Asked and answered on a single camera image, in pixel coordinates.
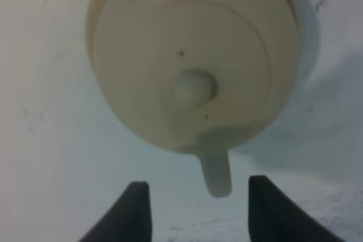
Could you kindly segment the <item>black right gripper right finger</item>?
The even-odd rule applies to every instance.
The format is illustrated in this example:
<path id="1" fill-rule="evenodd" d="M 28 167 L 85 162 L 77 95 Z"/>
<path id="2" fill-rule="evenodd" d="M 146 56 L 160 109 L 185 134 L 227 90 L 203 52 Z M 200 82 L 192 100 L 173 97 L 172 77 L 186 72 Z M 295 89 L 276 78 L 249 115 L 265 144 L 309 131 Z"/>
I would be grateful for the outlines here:
<path id="1" fill-rule="evenodd" d="M 342 241 L 324 228 L 267 176 L 248 180 L 248 232 L 251 241 Z"/>

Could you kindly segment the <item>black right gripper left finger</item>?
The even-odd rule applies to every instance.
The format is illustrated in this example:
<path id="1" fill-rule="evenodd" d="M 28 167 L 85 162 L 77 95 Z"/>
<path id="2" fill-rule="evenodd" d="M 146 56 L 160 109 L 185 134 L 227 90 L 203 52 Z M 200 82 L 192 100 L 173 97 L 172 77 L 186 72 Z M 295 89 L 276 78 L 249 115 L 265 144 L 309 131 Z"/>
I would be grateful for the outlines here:
<path id="1" fill-rule="evenodd" d="M 81 241 L 152 241 L 152 232 L 150 188 L 135 181 Z"/>

